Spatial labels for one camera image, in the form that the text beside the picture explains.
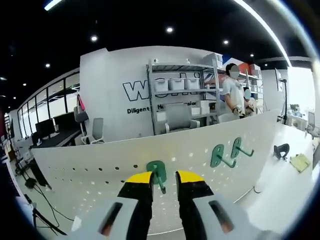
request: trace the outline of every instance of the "black ceiling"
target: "black ceiling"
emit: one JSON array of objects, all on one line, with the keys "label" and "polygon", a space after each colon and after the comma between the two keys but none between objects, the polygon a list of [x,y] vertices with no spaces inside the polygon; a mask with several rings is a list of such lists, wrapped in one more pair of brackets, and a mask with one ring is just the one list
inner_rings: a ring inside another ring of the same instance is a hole
[{"label": "black ceiling", "polygon": [[[11,1],[2,8],[0,106],[19,107],[54,78],[78,68],[80,56],[141,46],[180,46],[229,54],[250,62],[281,57],[264,28],[232,0],[63,0],[50,11],[44,1]],[[266,20],[289,56],[306,56],[293,31],[265,1],[247,0]],[[172,26],[174,32],[165,29]],[[90,36],[98,36],[93,43]],[[224,39],[230,44],[224,46]]]}]

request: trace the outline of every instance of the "white pegboard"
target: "white pegboard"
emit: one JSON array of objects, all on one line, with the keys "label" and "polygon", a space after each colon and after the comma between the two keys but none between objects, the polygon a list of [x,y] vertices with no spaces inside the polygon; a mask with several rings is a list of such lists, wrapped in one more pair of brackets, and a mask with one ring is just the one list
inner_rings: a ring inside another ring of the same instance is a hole
[{"label": "white pegboard", "polygon": [[[101,200],[116,197],[123,182],[145,172],[147,163],[165,163],[166,194],[154,187],[152,220],[149,234],[182,227],[177,200],[176,170],[192,171],[203,176],[213,192],[236,201],[258,180],[270,155],[276,133],[277,111],[256,116],[157,136],[135,138],[105,144],[36,148],[33,155],[49,184],[60,196],[70,214],[85,214]],[[210,167],[213,148],[224,144],[226,160],[235,138],[242,137],[244,150],[254,149],[252,157],[239,153],[235,168],[223,162]]]}]

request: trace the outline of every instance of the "white office chair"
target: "white office chair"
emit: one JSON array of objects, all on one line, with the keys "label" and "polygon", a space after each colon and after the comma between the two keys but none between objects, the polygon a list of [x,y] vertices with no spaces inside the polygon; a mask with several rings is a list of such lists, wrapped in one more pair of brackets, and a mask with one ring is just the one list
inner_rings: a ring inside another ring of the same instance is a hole
[{"label": "white office chair", "polygon": [[312,139],[320,137],[320,129],[315,125],[315,113],[309,111],[308,112],[308,126],[306,127],[306,131],[308,134],[312,136]]},{"label": "white office chair", "polygon": [[230,122],[230,121],[234,121],[234,120],[238,120],[239,116],[238,115],[234,115],[232,112],[231,113],[225,113],[222,114],[220,116],[218,116],[218,121],[219,123],[226,123],[226,122]]},{"label": "white office chair", "polygon": [[165,106],[167,122],[165,133],[196,129],[200,127],[200,122],[191,119],[190,107],[184,103],[167,104]]},{"label": "white office chair", "polygon": [[92,125],[92,135],[81,137],[84,144],[104,144],[104,119],[94,118]]}]

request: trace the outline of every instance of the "green pegboard hook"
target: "green pegboard hook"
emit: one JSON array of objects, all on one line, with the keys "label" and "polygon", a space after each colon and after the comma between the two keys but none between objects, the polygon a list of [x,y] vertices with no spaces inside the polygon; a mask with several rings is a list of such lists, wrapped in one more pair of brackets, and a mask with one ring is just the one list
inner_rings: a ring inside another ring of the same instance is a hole
[{"label": "green pegboard hook", "polygon": [[253,149],[252,149],[251,153],[247,153],[246,151],[242,150],[241,143],[242,143],[242,139],[240,136],[234,140],[232,152],[231,152],[231,156],[230,156],[232,159],[235,159],[239,155],[239,152],[244,153],[248,157],[252,157],[252,155],[254,154],[255,150],[253,150]]},{"label": "green pegboard hook", "polygon": [[164,182],[167,180],[166,167],[163,161],[151,161],[146,165],[147,172],[153,172],[153,184],[159,184],[161,192],[166,194],[166,187]]},{"label": "green pegboard hook", "polygon": [[224,160],[224,150],[225,146],[223,144],[218,144],[217,146],[214,147],[212,150],[212,156],[211,156],[211,163],[210,167],[215,168],[217,167],[221,161],[224,162],[229,168],[234,168],[236,166],[237,161],[233,160],[232,163]]}]

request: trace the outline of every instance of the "black desk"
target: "black desk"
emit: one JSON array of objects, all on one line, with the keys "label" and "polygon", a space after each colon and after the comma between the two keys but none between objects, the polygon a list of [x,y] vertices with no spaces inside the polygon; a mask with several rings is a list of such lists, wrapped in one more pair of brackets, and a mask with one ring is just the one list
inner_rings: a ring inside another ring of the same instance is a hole
[{"label": "black desk", "polygon": [[[40,149],[40,148],[75,146],[76,145],[75,138],[80,134],[81,134],[80,129],[64,130],[59,132],[58,135],[44,140],[39,146],[33,146],[32,148]],[[28,166],[31,168],[31,171],[35,179],[38,181],[38,183],[41,186],[45,187],[46,185],[49,185],[34,158],[30,161]]]}]

